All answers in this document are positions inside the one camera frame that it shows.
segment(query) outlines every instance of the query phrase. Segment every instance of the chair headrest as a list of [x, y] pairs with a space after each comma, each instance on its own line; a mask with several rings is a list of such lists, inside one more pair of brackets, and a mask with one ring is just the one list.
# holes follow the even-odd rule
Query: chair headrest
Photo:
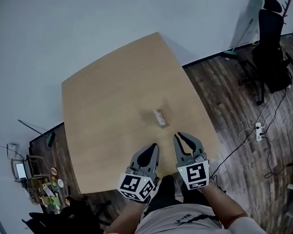
[[265, 0], [264, 9], [277, 13], [282, 12], [282, 7], [277, 0]]

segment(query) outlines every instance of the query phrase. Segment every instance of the black pants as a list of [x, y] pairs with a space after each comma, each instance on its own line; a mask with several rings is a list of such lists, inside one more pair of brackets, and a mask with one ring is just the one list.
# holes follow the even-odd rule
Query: black pants
[[[207, 199], [198, 190], [188, 191], [187, 187], [183, 185], [181, 188], [181, 193], [184, 197], [184, 204], [199, 204], [210, 206]], [[155, 210], [178, 204], [182, 203], [175, 199], [174, 179], [171, 175], [165, 176], [162, 179], [162, 183], [160, 184], [157, 194], [150, 202], [150, 205], [145, 213], [145, 216]]]

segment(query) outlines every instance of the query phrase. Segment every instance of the person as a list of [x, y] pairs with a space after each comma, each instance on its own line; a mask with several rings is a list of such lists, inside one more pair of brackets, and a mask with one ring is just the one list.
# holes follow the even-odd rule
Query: person
[[145, 204], [130, 201], [107, 234], [265, 234], [242, 207], [215, 184], [198, 190], [181, 188], [184, 202], [175, 199], [174, 179], [162, 179], [140, 222]]

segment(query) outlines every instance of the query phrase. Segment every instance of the white wall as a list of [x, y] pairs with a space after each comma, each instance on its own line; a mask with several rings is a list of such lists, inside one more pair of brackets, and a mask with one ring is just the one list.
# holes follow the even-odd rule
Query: white wall
[[[159, 31], [181, 64], [230, 47], [249, 0], [0, 0], [0, 144], [27, 152], [44, 128], [63, 120], [61, 83], [101, 56]], [[283, 34], [293, 30], [293, 1]], [[257, 39], [255, 25], [243, 42]], [[0, 148], [0, 220], [25, 233], [21, 218], [39, 211], [13, 182]]]

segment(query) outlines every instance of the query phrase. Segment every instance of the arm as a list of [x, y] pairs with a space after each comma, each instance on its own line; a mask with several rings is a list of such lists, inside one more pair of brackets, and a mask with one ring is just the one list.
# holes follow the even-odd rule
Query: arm
[[105, 233], [133, 234], [139, 224], [145, 204], [130, 201]]
[[226, 229], [238, 218], [248, 216], [237, 202], [221, 191], [215, 184], [209, 183], [208, 186], [203, 187], [200, 191]]

